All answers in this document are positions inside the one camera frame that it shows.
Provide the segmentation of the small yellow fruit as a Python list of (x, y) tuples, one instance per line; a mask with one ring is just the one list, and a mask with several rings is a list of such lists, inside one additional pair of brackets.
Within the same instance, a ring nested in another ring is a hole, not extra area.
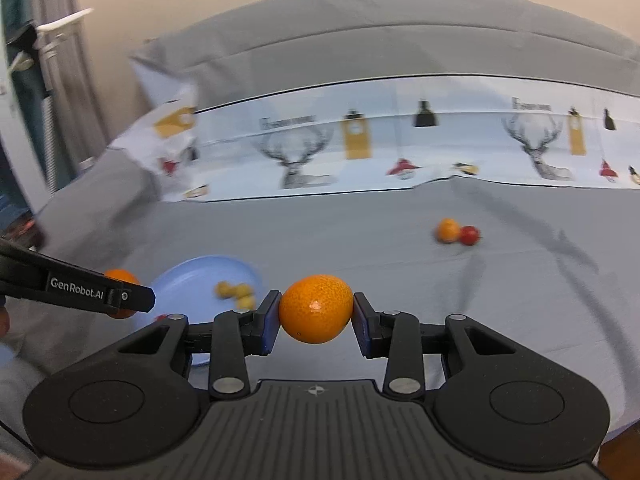
[(254, 310), (256, 308), (256, 299), (253, 295), (239, 297), (235, 301), (235, 307), (241, 311)]
[(241, 299), (244, 297), (250, 297), (254, 295), (254, 289), (250, 284), (241, 283), (234, 286), (233, 296), (235, 298)]

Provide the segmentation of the red small fruit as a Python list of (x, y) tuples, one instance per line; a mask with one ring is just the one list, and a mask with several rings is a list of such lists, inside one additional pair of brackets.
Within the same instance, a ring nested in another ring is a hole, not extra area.
[(475, 226), (462, 226), (459, 234), (459, 242), (465, 246), (474, 246), (476, 245), (482, 236), (480, 235), (480, 230)]

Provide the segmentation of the grey sofa cover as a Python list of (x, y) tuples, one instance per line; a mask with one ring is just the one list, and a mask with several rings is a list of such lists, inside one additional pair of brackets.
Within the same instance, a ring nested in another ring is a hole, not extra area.
[[(198, 107), (373, 78), (543, 79), (639, 99), (639, 47), (599, 24), (524, 0), (266, 0), (150, 40), (142, 70), (194, 84)], [(440, 325), (464, 314), (585, 377), (610, 409), (605, 437), (639, 418), (639, 185), (571, 188), (451, 177), (387, 191), (166, 202), (114, 142), (53, 196), (40, 255), (140, 284), (183, 261), (248, 263), (265, 295), (316, 274), (378, 312)], [(442, 244), (443, 218), (475, 226)], [(455, 448), (416, 402), (383, 396), (352, 319), (324, 344), (280, 325), (245, 359), (250, 394), (213, 403), (170, 451), (131, 465), (40, 456), (23, 422), (40, 382), (137, 331), (131, 318), (2, 295), (14, 358), (1, 371), (1, 472), (17, 479), (597, 479), (501, 469)]]

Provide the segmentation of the deer print white cloth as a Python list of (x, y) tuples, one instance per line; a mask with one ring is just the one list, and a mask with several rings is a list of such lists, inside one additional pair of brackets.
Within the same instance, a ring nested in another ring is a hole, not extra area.
[(485, 75), (332, 82), (198, 107), (142, 70), (155, 108), (114, 142), (166, 202), (401, 190), (451, 177), (638, 188), (639, 100)]

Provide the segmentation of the orange tangerine cluster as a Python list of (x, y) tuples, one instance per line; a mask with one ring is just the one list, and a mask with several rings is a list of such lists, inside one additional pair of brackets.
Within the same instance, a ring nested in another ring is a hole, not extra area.
[[(130, 273), (124, 269), (111, 269), (104, 272), (104, 275), (107, 278), (112, 278), (113, 280), (139, 285), (139, 280), (134, 276), (134, 274)], [(129, 309), (119, 309), (116, 313), (111, 314), (111, 318), (118, 318), (119, 320), (123, 320), (124, 318), (131, 318), (136, 314), (136, 311)]]

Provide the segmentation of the yellow speckled round fruit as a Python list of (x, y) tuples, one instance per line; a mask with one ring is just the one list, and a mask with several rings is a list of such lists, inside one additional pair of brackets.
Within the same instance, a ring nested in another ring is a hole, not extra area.
[(235, 295), (235, 287), (227, 281), (220, 281), (215, 285), (214, 292), (219, 299), (229, 299)]

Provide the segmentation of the light blue plate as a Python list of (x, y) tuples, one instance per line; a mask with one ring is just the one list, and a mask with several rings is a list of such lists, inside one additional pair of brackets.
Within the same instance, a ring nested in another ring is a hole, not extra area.
[(184, 314), (191, 324), (213, 322), (217, 314), (235, 308), (233, 299), (216, 295), (215, 287), (222, 281), (250, 285), (256, 299), (265, 295), (262, 277), (248, 263), (222, 255), (201, 256), (177, 264), (152, 281), (154, 308), (134, 315), (134, 327), (138, 330), (171, 313)]

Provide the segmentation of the pale orange striped fruit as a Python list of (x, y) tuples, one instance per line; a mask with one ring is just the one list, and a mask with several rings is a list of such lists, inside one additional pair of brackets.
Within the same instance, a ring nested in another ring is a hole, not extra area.
[(461, 234), (460, 224), (451, 218), (443, 218), (435, 229), (435, 237), (439, 243), (452, 244), (457, 243)]

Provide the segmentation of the white rack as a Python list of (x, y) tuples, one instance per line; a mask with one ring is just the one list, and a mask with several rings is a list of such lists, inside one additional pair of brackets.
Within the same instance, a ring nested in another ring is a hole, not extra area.
[(79, 30), (81, 21), (94, 11), (82, 9), (59, 18), (56, 21), (35, 25), (29, 22), (21, 27), (6, 42), (15, 48), (17, 54), (9, 65), (8, 73), (24, 72), (32, 67), (38, 70), (43, 83), (44, 97), (41, 104), (43, 126), (44, 175), (48, 191), (53, 194), (58, 189), (55, 161), (55, 120), (53, 99), (53, 76), (59, 74), (55, 61), (58, 47), (69, 40)]

